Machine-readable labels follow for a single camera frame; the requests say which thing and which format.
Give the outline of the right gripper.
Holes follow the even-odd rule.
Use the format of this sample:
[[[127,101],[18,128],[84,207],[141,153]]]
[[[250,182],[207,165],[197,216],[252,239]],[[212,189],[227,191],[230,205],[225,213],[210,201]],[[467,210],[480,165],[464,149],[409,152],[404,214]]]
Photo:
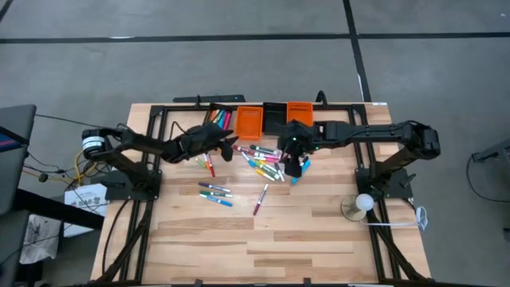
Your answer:
[[[300,159],[295,156],[312,154],[319,149],[316,142],[318,132],[316,124],[308,126],[298,120],[292,120],[284,127],[278,137],[278,149],[282,151],[278,163],[284,163],[286,175],[293,178],[301,177]]]

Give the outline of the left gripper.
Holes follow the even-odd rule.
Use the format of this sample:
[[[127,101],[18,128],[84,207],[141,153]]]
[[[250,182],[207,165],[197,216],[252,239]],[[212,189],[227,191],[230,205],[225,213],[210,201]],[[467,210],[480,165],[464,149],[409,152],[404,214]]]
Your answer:
[[[238,139],[238,136],[223,133],[215,124],[194,126],[177,137],[179,148],[177,159],[189,159],[216,150],[221,144],[221,156],[226,162],[230,162],[233,158],[231,144],[235,144]]]

